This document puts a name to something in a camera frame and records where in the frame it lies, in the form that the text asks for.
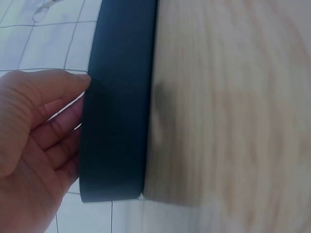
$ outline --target knuckle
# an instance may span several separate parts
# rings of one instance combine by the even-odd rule
[[[64,130],[63,130],[63,127],[61,126],[61,124],[57,120],[51,120],[50,126],[51,126],[52,131],[54,132],[54,134],[58,138],[58,140],[62,140],[63,135],[64,135]]]
[[[61,148],[64,154],[66,155],[66,157],[69,158],[71,155],[70,147],[66,143],[61,143]]]

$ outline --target white tile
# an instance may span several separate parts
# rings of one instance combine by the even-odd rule
[[[69,50],[66,69],[88,70],[96,23],[78,23]]]
[[[83,0],[62,0],[55,3],[36,25],[48,23],[76,22]]]
[[[79,179],[76,180],[75,183],[69,188],[68,192],[71,193],[80,193],[80,184],[79,184]]]
[[[81,202],[80,195],[66,194],[57,212],[59,233],[109,233],[111,202]]]
[[[31,27],[0,28],[0,69],[17,69]]]
[[[72,74],[87,74],[86,71],[77,71],[77,70],[66,70],[66,71]]]
[[[34,27],[19,69],[63,68],[74,24]]]
[[[0,1],[0,23],[5,14],[5,12],[9,9],[12,0],[1,0]]]
[[[144,201],[114,201],[112,233],[142,233]]]
[[[5,75],[8,71],[0,71],[0,77],[2,77],[3,75]]]
[[[45,231],[45,233],[57,233],[56,218],[53,219],[53,221],[51,222],[49,228]]]
[[[102,0],[86,0],[79,21],[97,20]]]
[[[14,0],[0,26],[33,25],[33,15],[42,2],[43,0]]]

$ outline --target tile floor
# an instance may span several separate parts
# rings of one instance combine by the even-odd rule
[[[35,23],[34,12],[45,1],[0,0],[0,76],[14,69],[64,68],[73,73],[87,73],[98,12],[104,2],[63,0],[52,6],[41,22]],[[135,203],[139,210],[141,204],[137,200],[119,201],[115,205],[82,204],[77,181],[65,195],[46,232],[128,232],[127,226],[133,225],[129,225],[131,218],[126,218],[126,208]]]

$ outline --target finger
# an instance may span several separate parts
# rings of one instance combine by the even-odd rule
[[[58,169],[56,174],[63,187],[64,194],[67,193],[72,184],[79,178],[79,156],[75,155],[68,163]]]
[[[57,99],[64,102],[74,99],[90,83],[88,75],[75,75],[61,69],[21,73],[22,78],[8,80],[6,85],[25,98],[31,111]]]
[[[69,99],[68,101],[65,101],[63,99],[54,100],[34,110],[31,130],[47,122],[51,117],[57,114],[61,109],[71,104],[76,98],[77,96],[73,97],[72,99]]]
[[[83,97],[59,115],[31,131],[30,136],[42,150],[63,140],[81,123]]]
[[[74,130],[63,141],[48,148],[45,153],[51,159],[53,169],[58,169],[79,151],[81,128]]]
[[[88,76],[63,70],[26,73],[12,71],[0,79],[0,177],[10,175],[20,159],[33,119],[39,106],[85,91]]]

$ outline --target light wood surface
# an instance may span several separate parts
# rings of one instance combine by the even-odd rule
[[[311,1],[161,0],[158,20],[128,232],[310,233]]]

